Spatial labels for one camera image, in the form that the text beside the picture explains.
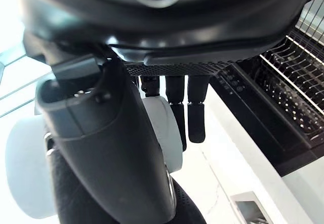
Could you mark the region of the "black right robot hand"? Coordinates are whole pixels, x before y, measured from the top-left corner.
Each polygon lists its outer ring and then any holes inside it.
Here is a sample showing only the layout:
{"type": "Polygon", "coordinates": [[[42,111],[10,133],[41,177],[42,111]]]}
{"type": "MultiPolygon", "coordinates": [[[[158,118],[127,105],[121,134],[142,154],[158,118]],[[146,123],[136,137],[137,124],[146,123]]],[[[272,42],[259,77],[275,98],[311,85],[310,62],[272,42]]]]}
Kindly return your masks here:
{"type": "Polygon", "coordinates": [[[276,45],[306,0],[20,0],[61,223],[205,223],[171,177],[209,78],[276,45]]]}

